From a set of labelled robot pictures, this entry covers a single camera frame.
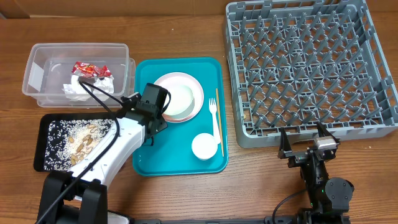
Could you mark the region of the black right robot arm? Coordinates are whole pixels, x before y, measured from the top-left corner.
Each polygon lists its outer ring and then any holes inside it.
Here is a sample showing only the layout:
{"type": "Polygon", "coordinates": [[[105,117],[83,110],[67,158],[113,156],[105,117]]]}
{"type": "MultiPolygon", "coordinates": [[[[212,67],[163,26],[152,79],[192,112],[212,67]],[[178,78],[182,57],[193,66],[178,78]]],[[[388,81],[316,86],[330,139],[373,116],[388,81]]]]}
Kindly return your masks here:
{"type": "Polygon", "coordinates": [[[326,125],[317,123],[318,137],[306,151],[294,152],[284,128],[280,130],[278,158],[287,159],[288,167],[299,167],[305,189],[283,199],[273,211],[272,222],[277,223],[276,212],[291,198],[307,192],[310,208],[301,208],[293,217],[285,218],[285,223],[329,223],[350,224],[349,202],[353,197],[354,185],[339,177],[330,178],[325,163],[336,157],[340,140],[330,133],[326,125]]]}

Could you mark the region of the rice and peanut leftovers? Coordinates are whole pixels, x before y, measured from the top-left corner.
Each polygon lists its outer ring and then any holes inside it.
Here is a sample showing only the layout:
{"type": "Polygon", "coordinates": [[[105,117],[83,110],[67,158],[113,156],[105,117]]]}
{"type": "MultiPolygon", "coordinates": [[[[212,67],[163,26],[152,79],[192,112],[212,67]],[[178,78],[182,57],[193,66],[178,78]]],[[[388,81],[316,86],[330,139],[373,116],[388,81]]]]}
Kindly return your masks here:
{"type": "Polygon", "coordinates": [[[111,119],[52,121],[47,128],[44,170],[68,170],[82,162],[112,125],[111,119]]]}

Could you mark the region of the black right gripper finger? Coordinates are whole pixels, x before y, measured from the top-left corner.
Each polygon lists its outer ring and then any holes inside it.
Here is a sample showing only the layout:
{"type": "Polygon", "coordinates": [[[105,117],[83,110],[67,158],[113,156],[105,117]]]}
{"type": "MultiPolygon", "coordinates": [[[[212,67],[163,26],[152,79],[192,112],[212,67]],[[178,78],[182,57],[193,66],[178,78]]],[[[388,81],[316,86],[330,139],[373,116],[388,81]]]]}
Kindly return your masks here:
{"type": "Polygon", "coordinates": [[[280,129],[280,147],[279,152],[292,152],[287,133],[284,128],[280,129]]]}
{"type": "Polygon", "coordinates": [[[317,130],[318,130],[318,136],[320,138],[322,137],[332,137],[335,139],[334,135],[332,135],[326,128],[325,124],[322,124],[321,122],[317,123],[317,130]]]}

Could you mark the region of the white bowl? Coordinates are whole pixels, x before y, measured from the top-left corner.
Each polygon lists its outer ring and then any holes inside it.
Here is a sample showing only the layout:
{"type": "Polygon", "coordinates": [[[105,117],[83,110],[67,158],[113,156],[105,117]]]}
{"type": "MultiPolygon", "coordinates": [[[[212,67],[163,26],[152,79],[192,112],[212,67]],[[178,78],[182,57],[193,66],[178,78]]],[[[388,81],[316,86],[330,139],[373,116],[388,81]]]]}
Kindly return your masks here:
{"type": "Polygon", "coordinates": [[[163,117],[166,121],[177,121],[186,118],[194,109],[193,92],[187,85],[164,85],[170,93],[166,95],[163,117]]]}

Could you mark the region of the white plastic cup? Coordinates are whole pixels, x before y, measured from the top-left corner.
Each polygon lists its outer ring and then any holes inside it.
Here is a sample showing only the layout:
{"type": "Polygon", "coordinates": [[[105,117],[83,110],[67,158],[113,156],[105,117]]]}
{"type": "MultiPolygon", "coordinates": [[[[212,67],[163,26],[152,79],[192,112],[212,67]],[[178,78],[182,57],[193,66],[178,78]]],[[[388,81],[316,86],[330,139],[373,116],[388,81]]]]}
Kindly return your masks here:
{"type": "Polygon", "coordinates": [[[214,137],[208,133],[195,136],[192,141],[192,152],[200,160],[211,159],[217,152],[218,144],[214,137]]]}

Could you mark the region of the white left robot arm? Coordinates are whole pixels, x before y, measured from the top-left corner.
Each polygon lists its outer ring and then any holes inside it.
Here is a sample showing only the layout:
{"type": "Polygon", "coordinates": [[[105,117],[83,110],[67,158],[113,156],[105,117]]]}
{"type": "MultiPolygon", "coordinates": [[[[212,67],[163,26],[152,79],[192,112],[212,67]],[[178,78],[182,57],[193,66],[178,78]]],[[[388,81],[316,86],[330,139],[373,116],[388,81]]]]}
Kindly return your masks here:
{"type": "Polygon", "coordinates": [[[163,113],[170,92],[147,83],[143,93],[121,99],[110,113],[113,125],[78,164],[52,171],[44,180],[37,223],[133,223],[133,218],[108,209],[108,187],[128,157],[167,128],[163,113]]]}

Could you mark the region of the red snack wrapper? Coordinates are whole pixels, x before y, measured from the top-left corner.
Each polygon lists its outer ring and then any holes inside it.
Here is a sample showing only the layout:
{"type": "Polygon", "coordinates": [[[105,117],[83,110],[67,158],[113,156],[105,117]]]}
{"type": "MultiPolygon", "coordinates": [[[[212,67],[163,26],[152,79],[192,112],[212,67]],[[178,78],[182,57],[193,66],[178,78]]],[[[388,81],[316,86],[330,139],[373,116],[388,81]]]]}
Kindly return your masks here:
{"type": "Polygon", "coordinates": [[[85,62],[76,62],[72,68],[72,74],[83,78],[109,78],[112,76],[107,66],[98,67],[85,62]]]}

